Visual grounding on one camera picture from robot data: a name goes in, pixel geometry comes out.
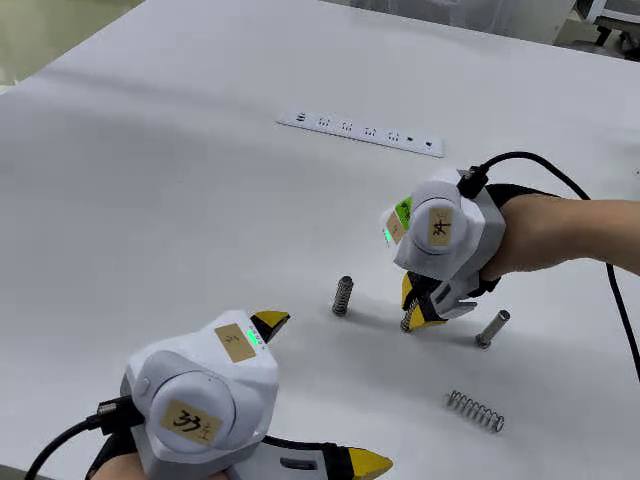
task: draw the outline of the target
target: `compression spring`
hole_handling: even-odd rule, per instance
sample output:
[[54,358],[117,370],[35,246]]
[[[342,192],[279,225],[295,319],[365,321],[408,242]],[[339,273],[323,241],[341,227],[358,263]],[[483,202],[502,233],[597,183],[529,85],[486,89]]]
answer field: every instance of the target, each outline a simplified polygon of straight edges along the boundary
[[413,315],[413,311],[416,309],[417,306],[418,306],[418,299],[415,298],[409,305],[409,308],[407,309],[406,313],[404,314],[404,317],[402,318],[402,321],[400,322],[400,330],[402,330],[405,333],[411,333],[411,328],[409,327],[409,324],[411,323],[411,315]]
[[347,306],[349,305],[349,298],[351,297],[351,290],[353,290],[353,280],[349,276],[344,276],[338,282],[338,291],[336,292],[336,298],[333,301],[333,313],[339,317],[343,317],[347,313]]
[[447,398],[447,407],[451,407],[482,427],[498,433],[504,427],[504,417],[490,408],[476,402],[473,398],[453,390]]

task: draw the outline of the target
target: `floor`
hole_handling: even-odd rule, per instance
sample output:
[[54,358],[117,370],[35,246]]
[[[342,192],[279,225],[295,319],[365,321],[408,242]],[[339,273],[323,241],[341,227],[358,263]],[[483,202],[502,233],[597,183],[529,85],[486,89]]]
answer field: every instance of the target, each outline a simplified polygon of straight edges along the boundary
[[0,93],[141,2],[0,0]]
[[[337,3],[340,5],[351,5],[352,0],[323,0],[330,3]],[[385,0],[380,0],[380,4],[386,4]],[[585,50],[591,47],[590,44],[593,44],[598,38],[598,31],[594,25],[587,24],[583,22],[576,12],[571,12],[569,17],[567,18],[565,24],[558,32],[558,36],[555,41],[555,45],[559,47],[565,48],[576,48]],[[609,39],[607,40],[604,48],[597,49],[597,51],[592,51],[592,53],[598,53],[601,55],[609,55],[615,57],[622,57],[618,53],[618,37],[620,32],[612,32]]]
[[[0,465],[0,480],[22,480],[24,478],[24,474],[22,470],[16,470],[15,468],[5,467]],[[37,480],[48,480],[45,477],[36,477]]]

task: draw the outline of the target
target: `hand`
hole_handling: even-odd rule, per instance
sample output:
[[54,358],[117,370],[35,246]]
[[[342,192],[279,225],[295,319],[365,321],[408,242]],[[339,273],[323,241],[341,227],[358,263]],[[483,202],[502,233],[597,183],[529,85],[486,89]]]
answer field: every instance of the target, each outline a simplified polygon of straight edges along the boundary
[[[137,453],[114,457],[96,472],[91,480],[147,480]],[[209,480],[228,480],[224,473],[217,473]]]
[[485,280],[552,267],[582,254],[575,208],[583,200],[521,195],[500,209],[507,224],[496,255],[480,271]]

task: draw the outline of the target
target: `power outlet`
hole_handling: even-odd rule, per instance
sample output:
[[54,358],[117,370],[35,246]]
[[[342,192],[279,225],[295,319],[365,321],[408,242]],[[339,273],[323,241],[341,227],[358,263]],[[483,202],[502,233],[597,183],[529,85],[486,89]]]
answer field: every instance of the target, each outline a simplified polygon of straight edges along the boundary
[[422,155],[444,157],[443,141],[440,138],[414,135],[413,133],[396,129],[385,129],[379,126],[372,126],[370,123],[319,115],[306,110],[295,110],[284,115],[277,122],[282,125],[408,150]]

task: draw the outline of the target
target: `metal cylinder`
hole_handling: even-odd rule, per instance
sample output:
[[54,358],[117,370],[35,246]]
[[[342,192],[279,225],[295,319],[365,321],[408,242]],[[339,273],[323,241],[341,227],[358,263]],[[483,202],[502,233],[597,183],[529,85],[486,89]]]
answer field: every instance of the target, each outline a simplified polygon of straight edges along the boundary
[[333,307],[331,308],[333,313],[339,317],[343,317],[347,314],[351,290],[353,290],[353,280],[351,277],[346,275],[338,282],[338,291],[336,292],[336,298],[333,301]]
[[500,310],[495,318],[491,320],[491,323],[487,325],[487,328],[485,328],[482,333],[476,335],[476,344],[482,349],[489,348],[493,337],[495,337],[500,329],[506,325],[510,318],[511,315],[509,312],[506,310]]

